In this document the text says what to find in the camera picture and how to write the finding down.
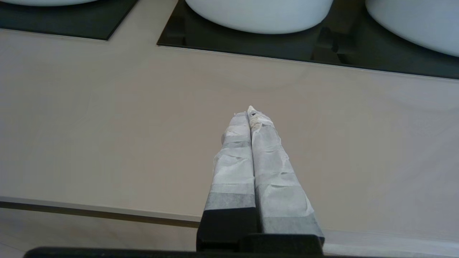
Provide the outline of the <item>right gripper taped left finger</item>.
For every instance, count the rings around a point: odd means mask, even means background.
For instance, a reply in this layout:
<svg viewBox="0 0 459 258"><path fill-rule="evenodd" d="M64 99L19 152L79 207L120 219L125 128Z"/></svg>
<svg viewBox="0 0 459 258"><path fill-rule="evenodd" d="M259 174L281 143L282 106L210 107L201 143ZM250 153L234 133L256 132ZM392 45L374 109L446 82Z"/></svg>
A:
<svg viewBox="0 0 459 258"><path fill-rule="evenodd" d="M214 158L213 180L197 231L197 251L236 251L258 232L254 162L247 112L236 113Z"/></svg>

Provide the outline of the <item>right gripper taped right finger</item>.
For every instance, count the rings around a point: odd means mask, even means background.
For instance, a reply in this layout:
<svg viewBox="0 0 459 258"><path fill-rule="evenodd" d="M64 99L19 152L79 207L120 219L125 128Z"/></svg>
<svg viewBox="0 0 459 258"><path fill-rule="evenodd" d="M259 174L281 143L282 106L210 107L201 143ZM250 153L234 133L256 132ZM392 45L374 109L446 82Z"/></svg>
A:
<svg viewBox="0 0 459 258"><path fill-rule="evenodd" d="M249 106L251 149L262 233L325 239L272 120Z"/></svg>

